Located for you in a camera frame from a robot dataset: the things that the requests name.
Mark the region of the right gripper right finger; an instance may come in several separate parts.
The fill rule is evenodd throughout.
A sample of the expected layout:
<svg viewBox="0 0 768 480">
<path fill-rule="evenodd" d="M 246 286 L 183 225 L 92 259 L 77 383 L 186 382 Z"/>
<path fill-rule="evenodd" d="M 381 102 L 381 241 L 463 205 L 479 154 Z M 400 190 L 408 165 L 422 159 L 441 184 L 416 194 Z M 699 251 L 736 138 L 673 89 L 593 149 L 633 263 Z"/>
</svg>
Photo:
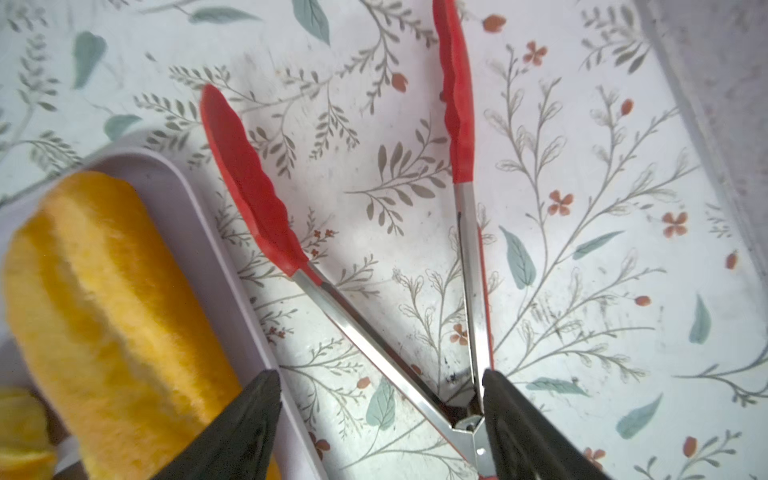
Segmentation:
<svg viewBox="0 0 768 480">
<path fill-rule="evenodd" d="M 608 479 L 503 374 L 487 370 L 482 383 L 496 479 Z"/>
</svg>

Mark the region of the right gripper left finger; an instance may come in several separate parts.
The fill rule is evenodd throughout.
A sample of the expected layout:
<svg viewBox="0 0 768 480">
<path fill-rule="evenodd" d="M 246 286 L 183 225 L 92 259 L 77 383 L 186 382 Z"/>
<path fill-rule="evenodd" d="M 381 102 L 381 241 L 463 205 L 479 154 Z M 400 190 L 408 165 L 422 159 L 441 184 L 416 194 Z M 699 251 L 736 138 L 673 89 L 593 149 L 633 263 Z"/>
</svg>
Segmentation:
<svg viewBox="0 0 768 480">
<path fill-rule="evenodd" d="M 264 370 L 154 478 L 265 479 L 281 411 L 279 373 Z"/>
</svg>

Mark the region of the long baguette fake bread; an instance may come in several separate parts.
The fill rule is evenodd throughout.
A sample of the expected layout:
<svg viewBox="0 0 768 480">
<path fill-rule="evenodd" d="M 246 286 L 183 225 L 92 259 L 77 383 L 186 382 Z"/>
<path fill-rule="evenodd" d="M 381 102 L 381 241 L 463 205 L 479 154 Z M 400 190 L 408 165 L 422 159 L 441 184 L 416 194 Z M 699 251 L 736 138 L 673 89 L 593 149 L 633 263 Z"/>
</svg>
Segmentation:
<svg viewBox="0 0 768 480">
<path fill-rule="evenodd" d="M 92 479 L 153 479 L 243 391 L 127 182 L 61 180 L 3 262 L 10 331 Z"/>
</svg>

